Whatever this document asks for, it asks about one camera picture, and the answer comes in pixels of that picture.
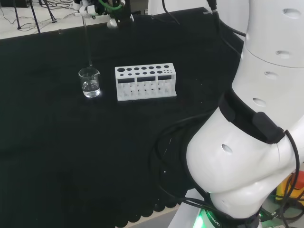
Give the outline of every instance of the black strap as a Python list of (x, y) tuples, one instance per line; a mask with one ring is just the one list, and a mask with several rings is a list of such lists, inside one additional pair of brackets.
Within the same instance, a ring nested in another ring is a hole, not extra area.
[(283, 129), (276, 126), (265, 113), (256, 113), (249, 108), (232, 87), (222, 95), (219, 109), (227, 121), (262, 142), (278, 143), (285, 135)]

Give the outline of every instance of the tripod leg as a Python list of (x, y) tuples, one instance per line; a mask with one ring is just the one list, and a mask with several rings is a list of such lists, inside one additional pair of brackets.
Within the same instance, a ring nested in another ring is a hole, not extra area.
[(35, 23), (36, 23), (36, 26), (37, 26), (38, 33), (40, 33), (40, 29), (39, 29), (36, 14), (35, 14), (35, 11), (34, 11), (34, 7), (33, 7), (33, 4), (32, 4), (32, 0), (29, 0), (29, 4), (30, 4), (30, 7), (31, 7), (32, 12), (33, 12), (33, 16), (34, 16), (34, 19), (35, 19)]
[(21, 27), (20, 27), (20, 23), (19, 23), (19, 17), (18, 17), (18, 13), (17, 13), (17, 8), (16, 8), (16, 2), (15, 2), (15, 0), (13, 0), (13, 5), (14, 5), (14, 8), (15, 8), (15, 13), (16, 13), (16, 19), (17, 19), (17, 23), (18, 23), (18, 30), (20, 30), (21, 29)]
[(50, 10), (50, 8), (48, 6), (48, 0), (43, 0), (43, 1), (44, 1), (45, 5), (47, 6), (48, 12), (49, 12), (49, 14), (51, 16), (51, 19), (52, 19), (53, 23), (55, 23), (56, 22), (56, 18), (54, 17), (54, 15), (52, 14), (52, 12), (51, 12), (51, 10)]

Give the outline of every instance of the white wall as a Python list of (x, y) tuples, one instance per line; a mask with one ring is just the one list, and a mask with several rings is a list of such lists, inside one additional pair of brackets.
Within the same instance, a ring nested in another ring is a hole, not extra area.
[[(230, 27), (246, 32), (249, 18), (249, 0), (217, 0), (218, 13)], [(165, 0), (169, 12), (198, 7), (210, 9), (206, 0)], [(149, 0), (149, 14), (164, 13), (162, 0)]]

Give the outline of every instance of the water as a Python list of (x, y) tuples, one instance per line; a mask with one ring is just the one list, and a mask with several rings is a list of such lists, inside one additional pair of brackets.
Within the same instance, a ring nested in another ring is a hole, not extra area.
[(84, 82), (82, 85), (82, 90), (86, 97), (96, 97), (100, 94), (99, 83), (97, 81)]

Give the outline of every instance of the table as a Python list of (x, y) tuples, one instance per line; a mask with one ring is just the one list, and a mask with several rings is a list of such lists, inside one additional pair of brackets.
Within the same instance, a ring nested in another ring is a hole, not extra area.
[[(156, 204), (176, 205), (149, 175), (153, 141), (169, 124), (217, 107), (239, 63), (204, 11), (176, 12), (181, 26), (149, 16), (119, 31), (89, 26), (103, 91), (96, 99), (84, 97), (77, 75), (87, 66), (82, 28), (0, 40), (1, 227), (123, 227)], [(114, 67), (168, 62), (176, 98), (117, 102)], [(176, 153), (179, 135), (171, 140), (166, 160), (177, 171), (163, 180), (184, 195), (192, 186)]]

